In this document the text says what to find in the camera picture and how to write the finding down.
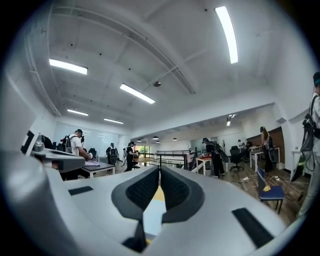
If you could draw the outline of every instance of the black cap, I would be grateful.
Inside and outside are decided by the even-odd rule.
[[[314,86],[318,86],[320,84],[320,72],[315,72],[313,75]]]
[[[81,129],[76,130],[75,133],[76,133],[76,132],[83,134],[83,132],[82,132]]]

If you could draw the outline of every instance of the brown wall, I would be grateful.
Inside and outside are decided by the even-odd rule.
[[[285,162],[285,141],[284,141],[284,135],[282,133],[282,128],[279,127],[274,130],[269,130],[268,132],[273,139],[273,146],[280,147],[280,163],[285,164],[286,163]],[[254,146],[261,145],[261,135],[247,138],[246,140],[248,142],[252,142],[252,145]]]

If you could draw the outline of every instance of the ceiling light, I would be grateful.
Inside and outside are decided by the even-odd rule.
[[[238,62],[238,50],[235,31],[232,26],[232,22],[228,13],[228,10],[225,6],[215,9],[216,14],[218,15],[220,22],[222,24],[226,41],[229,47],[230,62],[231,64]]]
[[[110,120],[110,119],[104,119],[104,121],[109,121],[109,122],[113,122],[113,123],[117,123],[117,124],[124,124],[123,122],[119,122],[119,121],[114,121],[114,120]]]
[[[130,94],[132,94],[132,95],[134,95],[134,96],[136,96],[136,97],[138,97],[138,98],[140,98],[150,104],[155,103],[155,101],[153,99],[150,99],[149,97],[143,95],[142,93],[136,91],[135,89],[132,89],[131,87],[125,85],[124,83],[120,86],[120,89],[122,89],[122,90],[126,91],[127,93],[130,93]]]
[[[88,114],[86,114],[86,113],[74,111],[74,110],[71,110],[71,109],[68,109],[68,112],[75,113],[75,114],[79,114],[79,115],[83,115],[83,116],[88,116]]]
[[[59,68],[63,68],[66,70],[71,70],[71,71],[78,72],[78,73],[81,73],[84,75],[86,75],[88,73],[88,68],[83,67],[83,66],[73,65],[73,64],[59,61],[59,60],[55,60],[52,58],[49,60],[49,62],[50,62],[50,65],[54,66],[54,67],[59,67]]]

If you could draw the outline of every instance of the yellow object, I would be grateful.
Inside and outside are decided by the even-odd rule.
[[[264,192],[267,192],[267,191],[269,191],[269,190],[271,190],[271,187],[270,187],[270,186],[265,186],[264,189],[263,189]]]
[[[155,192],[154,196],[153,196],[154,200],[159,200],[159,201],[164,201],[165,200],[165,194],[162,191],[161,187],[159,186],[157,191]]]

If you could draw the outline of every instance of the security camera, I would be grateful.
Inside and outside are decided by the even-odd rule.
[[[161,85],[161,82],[159,82],[159,81],[156,81],[156,82],[153,83],[154,87],[159,87],[160,85]]]

